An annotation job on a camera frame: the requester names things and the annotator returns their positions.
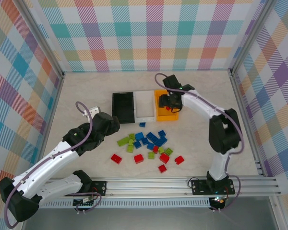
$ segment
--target black bracket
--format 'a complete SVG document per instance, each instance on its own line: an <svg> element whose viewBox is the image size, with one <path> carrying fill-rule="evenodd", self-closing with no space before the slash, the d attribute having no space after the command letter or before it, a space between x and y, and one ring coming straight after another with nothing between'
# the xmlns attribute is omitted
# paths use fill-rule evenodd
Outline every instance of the black bracket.
<svg viewBox="0 0 288 230"><path fill-rule="evenodd" d="M191 188L192 188L192 194L193 195L227 195L228 194L233 195L235 194L235 187L232 182L232 180L227 180L226 184L224 184L224 187L219 188L216 190L215 193L212 193L208 184L207 180L191 180Z"/></svg>

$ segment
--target plaid wallpaper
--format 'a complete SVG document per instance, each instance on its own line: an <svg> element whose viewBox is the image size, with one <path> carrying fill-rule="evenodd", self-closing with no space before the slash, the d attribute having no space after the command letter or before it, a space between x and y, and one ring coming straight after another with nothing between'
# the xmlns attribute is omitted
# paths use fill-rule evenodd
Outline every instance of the plaid wallpaper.
<svg viewBox="0 0 288 230"><path fill-rule="evenodd" d="M26 2L63 69L108 71L227 69L260 0Z"/></svg>
<svg viewBox="0 0 288 230"><path fill-rule="evenodd" d="M288 0L277 2L236 76L260 155L288 212Z"/></svg>
<svg viewBox="0 0 288 230"><path fill-rule="evenodd" d="M0 180L34 163L58 83L12 0L0 0ZM0 197L0 230L3 205Z"/></svg>

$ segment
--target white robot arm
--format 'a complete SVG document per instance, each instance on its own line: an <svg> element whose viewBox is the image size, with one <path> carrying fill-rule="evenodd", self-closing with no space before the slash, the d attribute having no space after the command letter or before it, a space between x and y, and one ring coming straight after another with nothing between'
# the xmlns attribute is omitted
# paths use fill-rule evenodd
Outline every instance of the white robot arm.
<svg viewBox="0 0 288 230"><path fill-rule="evenodd" d="M180 111L183 106L186 106L209 121L209 143L217 154L213 159L211 168L207 172L206 183L211 193L217 193L220 188L223 189L224 185L228 183L226 172L228 157L236 151L235 149L241 141L238 115L234 109L224 110L212 104L203 98L192 86L182 86L175 75L160 75L166 77L163 79L163 83L168 94L160 96L159 107L169 107L173 112L173 109L179 109Z"/></svg>
<svg viewBox="0 0 288 230"><path fill-rule="evenodd" d="M93 192L92 180L82 170L75 171L67 178L45 184L65 165L81 157L86 151L95 149L105 136L118 132L120 124L116 117L100 112L98 107L90 109L89 112L90 117L94 116L93 119L90 118L90 123L71 129L47 156L29 170L13 179L5 177L0 181L1 198L18 222L33 216L40 205L50 200L68 194Z"/></svg>

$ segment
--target toy block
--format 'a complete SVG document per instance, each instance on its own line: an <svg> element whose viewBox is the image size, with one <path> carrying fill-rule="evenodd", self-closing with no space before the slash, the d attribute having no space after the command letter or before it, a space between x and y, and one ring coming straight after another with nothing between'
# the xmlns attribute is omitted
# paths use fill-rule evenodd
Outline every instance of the toy block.
<svg viewBox="0 0 288 230"><path fill-rule="evenodd" d="M161 130L160 132L158 132L158 135L162 138L165 137L165 132L163 130Z"/></svg>
<svg viewBox="0 0 288 230"><path fill-rule="evenodd" d="M159 147L158 150L159 150L159 153L160 153L160 154L164 153L164 148L163 148L163 147Z"/></svg>
<svg viewBox="0 0 288 230"><path fill-rule="evenodd" d="M129 153L133 153L133 145L128 145L126 151Z"/></svg>
<svg viewBox="0 0 288 230"><path fill-rule="evenodd" d="M135 134L134 133L129 134L129 138L135 140Z"/></svg>
<svg viewBox="0 0 288 230"><path fill-rule="evenodd" d="M156 144L156 143L159 141L159 139L158 139L156 136L153 136L152 139L151 139L151 141L152 141L154 144Z"/></svg>
<svg viewBox="0 0 288 230"><path fill-rule="evenodd" d="M142 138L144 138L143 133L137 133L137 134L135 135L135 139L136 139L136 140L142 140Z"/></svg>
<svg viewBox="0 0 288 230"><path fill-rule="evenodd" d="M143 138L141 141L142 141L143 145L147 145L149 143L147 138Z"/></svg>
<svg viewBox="0 0 288 230"><path fill-rule="evenodd" d="M164 173L167 170L167 168L165 167L165 165L161 165L159 166L159 170L161 173Z"/></svg>
<svg viewBox="0 0 288 230"><path fill-rule="evenodd" d="M139 141L134 142L133 144L135 146L136 149L140 148L142 145Z"/></svg>
<svg viewBox="0 0 288 230"><path fill-rule="evenodd" d="M163 154L160 156L160 160L161 160L164 164L166 164L166 163L168 162L168 160L169 160L169 156L163 153Z"/></svg>
<svg viewBox="0 0 288 230"><path fill-rule="evenodd" d="M184 162L184 158L182 156L179 156L175 159L176 164L181 164Z"/></svg>
<svg viewBox="0 0 288 230"><path fill-rule="evenodd" d="M111 160L113 160L116 164L120 164L122 159L118 155L113 154L113 156L111 157Z"/></svg>
<svg viewBox="0 0 288 230"><path fill-rule="evenodd" d="M123 145L127 144L128 142L129 142L129 137L125 137L125 138L117 141L119 146L123 146Z"/></svg>
<svg viewBox="0 0 288 230"><path fill-rule="evenodd" d="M158 141L159 139L154 135L152 134L151 132L149 132L146 137L153 143L155 143L156 141Z"/></svg>
<svg viewBox="0 0 288 230"><path fill-rule="evenodd" d="M143 162L144 158L143 158L142 154L136 155L134 157L134 161L135 161L136 164Z"/></svg>
<svg viewBox="0 0 288 230"><path fill-rule="evenodd" d="M128 145L133 146L133 140L132 139L129 139Z"/></svg>
<svg viewBox="0 0 288 230"><path fill-rule="evenodd" d="M154 152L155 154L157 154L157 152L158 152L158 148L159 148L159 147L158 147L157 145L154 146L154 148L153 148L153 152Z"/></svg>
<svg viewBox="0 0 288 230"><path fill-rule="evenodd" d="M149 152L149 153L148 153L148 158L149 158L150 160L155 159L155 153L154 153L154 152Z"/></svg>
<svg viewBox="0 0 288 230"><path fill-rule="evenodd" d="M173 150L171 150L170 148L168 148L167 150L165 150L165 154L170 156L172 154Z"/></svg>
<svg viewBox="0 0 288 230"><path fill-rule="evenodd" d="M153 149L154 149L154 144L153 144L153 143L148 143L148 144L147 144L147 148L148 148L149 150L153 150Z"/></svg>
<svg viewBox="0 0 288 230"><path fill-rule="evenodd" d="M168 141L168 139L166 139L165 137L160 138L155 145L158 145L159 147L163 146L166 142Z"/></svg>

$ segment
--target beige floor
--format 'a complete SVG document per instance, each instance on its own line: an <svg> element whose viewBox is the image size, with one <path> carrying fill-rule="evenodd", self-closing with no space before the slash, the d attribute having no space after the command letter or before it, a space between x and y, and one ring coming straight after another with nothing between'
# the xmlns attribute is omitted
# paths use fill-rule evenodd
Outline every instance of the beige floor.
<svg viewBox="0 0 288 230"><path fill-rule="evenodd" d="M49 153L71 128L87 122L75 108L74 103L81 101L87 107L99 106L103 112L111 114L112 93L123 91L158 89L154 81L155 72L108 72L108 73L68 73L63 85L59 104L48 139L45 154ZM182 84L190 84L211 102L223 108L234 108L238 112L237 102L226 71L178 71L176 77ZM148 160L146 147L135 149L133 154L126 152L126 146L119 147L117 140L129 133L157 132L164 130L168 142L166 147L174 150L167 171L160 174L159 159ZM256 175L253 155L249 142L245 151L233 156L228 171L236 175ZM113 154L123 158L120 165L110 158ZM144 162L135 164L133 156L142 154ZM95 150L86 152L78 160L65 166L55 177L66 177L75 170L82 169L91 177L178 177L204 176L209 170L216 153L208 143L208 121L188 108L183 108L178 121L146 123L146 128L139 124L121 125L118 133L105 138ZM185 162L176 165L174 159L182 155Z"/></svg>

